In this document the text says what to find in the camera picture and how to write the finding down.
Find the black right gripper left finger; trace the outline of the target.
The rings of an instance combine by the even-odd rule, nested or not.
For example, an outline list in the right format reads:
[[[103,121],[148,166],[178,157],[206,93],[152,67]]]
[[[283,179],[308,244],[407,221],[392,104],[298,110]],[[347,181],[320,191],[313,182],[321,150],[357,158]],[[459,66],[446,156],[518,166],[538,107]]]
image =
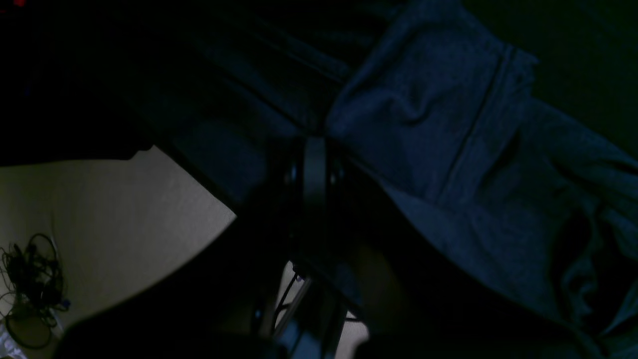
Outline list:
[[[289,261],[304,140],[273,146],[267,181],[204,250],[165,279],[69,329],[57,359],[284,359],[269,336]]]

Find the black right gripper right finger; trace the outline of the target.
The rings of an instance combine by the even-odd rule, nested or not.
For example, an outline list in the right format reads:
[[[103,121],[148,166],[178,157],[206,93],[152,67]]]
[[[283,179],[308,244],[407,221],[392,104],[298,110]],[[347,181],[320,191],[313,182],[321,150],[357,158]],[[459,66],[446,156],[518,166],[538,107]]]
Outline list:
[[[305,142],[305,259],[368,325],[361,359],[589,359],[576,334],[473,279],[321,138]]]

